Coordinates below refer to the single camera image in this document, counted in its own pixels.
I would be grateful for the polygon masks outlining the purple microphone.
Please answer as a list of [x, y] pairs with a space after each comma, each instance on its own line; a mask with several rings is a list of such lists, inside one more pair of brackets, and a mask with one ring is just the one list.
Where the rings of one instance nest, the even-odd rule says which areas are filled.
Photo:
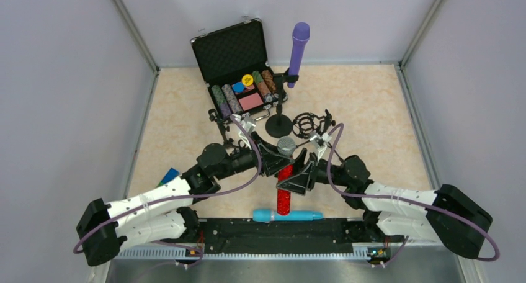
[[306, 22], [298, 22], [292, 32], [292, 50], [288, 67], [289, 76], [299, 76], [301, 61], [309, 39], [310, 26]]

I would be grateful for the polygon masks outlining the black round base mic stand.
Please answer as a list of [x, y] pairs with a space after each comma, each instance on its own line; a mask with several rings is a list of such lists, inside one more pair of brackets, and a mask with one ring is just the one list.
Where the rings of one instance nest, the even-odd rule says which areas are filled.
[[276, 113], [270, 116], [265, 123], [265, 130], [271, 137], [281, 138], [292, 133], [293, 123], [287, 115], [283, 114], [284, 84], [298, 81], [298, 79], [298, 75], [289, 74], [289, 69], [284, 73], [277, 73], [273, 76], [273, 80], [277, 85], [279, 98]]

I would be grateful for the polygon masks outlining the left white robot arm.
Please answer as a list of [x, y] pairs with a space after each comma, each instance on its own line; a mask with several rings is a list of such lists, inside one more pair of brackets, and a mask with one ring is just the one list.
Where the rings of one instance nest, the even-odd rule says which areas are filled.
[[292, 163], [257, 132], [246, 146], [228, 153], [219, 143], [207, 145], [196, 164], [148, 192], [113, 202], [91, 201], [78, 224], [73, 249], [87, 265], [99, 266], [119, 252], [156, 240], [193, 238], [199, 220], [191, 205], [244, 189], [259, 176], [273, 176]]

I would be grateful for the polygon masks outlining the black shock mount tripod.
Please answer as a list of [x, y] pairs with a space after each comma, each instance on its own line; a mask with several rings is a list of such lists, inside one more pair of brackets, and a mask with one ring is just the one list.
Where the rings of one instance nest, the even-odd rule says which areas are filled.
[[312, 112], [297, 115], [292, 122], [292, 133], [297, 138], [306, 140], [316, 147], [316, 158], [320, 160], [328, 148], [332, 148], [332, 137], [328, 134], [330, 127], [336, 126], [332, 114], [326, 109], [323, 116]]

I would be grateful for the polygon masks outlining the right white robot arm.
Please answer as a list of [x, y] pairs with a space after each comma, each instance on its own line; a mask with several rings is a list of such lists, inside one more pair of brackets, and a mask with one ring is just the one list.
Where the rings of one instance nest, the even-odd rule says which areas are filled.
[[427, 191], [387, 186], [370, 179], [357, 155], [334, 165], [314, 154], [292, 158], [261, 148], [254, 161], [263, 176], [292, 167], [292, 174], [280, 182], [292, 193], [309, 192], [316, 184], [330, 185], [347, 205], [363, 210], [364, 221], [385, 236], [435, 241], [454, 254], [477, 260], [482, 260], [481, 248], [490, 240], [492, 216], [453, 185]]

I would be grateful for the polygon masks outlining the black tripod mic stand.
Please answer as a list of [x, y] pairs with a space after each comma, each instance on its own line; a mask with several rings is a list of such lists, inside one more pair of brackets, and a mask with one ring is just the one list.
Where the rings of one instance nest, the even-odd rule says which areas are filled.
[[209, 109], [208, 118], [211, 122], [216, 123], [218, 131], [223, 139], [223, 146], [225, 148], [235, 148], [234, 140], [226, 136], [226, 133], [230, 130], [230, 128], [227, 126], [226, 121], [222, 118], [221, 114], [219, 114], [215, 109]]

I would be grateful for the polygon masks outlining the light blue microphone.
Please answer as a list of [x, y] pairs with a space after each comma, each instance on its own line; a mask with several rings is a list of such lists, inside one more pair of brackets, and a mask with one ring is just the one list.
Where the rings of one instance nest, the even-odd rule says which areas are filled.
[[256, 209], [253, 211], [252, 219], [255, 222], [310, 222], [322, 220], [324, 215], [321, 212], [311, 210], [293, 210], [287, 215], [281, 215], [271, 209]]

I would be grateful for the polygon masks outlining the red glitter microphone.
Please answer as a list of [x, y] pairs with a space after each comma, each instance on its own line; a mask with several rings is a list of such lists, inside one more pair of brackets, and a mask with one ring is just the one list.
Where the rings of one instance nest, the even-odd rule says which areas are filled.
[[[277, 142], [277, 148], [281, 155], [293, 158], [296, 150], [296, 143], [291, 137], [281, 137]], [[279, 215], [288, 215], [291, 211], [291, 192], [283, 189], [287, 186], [285, 181], [293, 174], [293, 166], [287, 165], [281, 169], [277, 176], [277, 213]]]

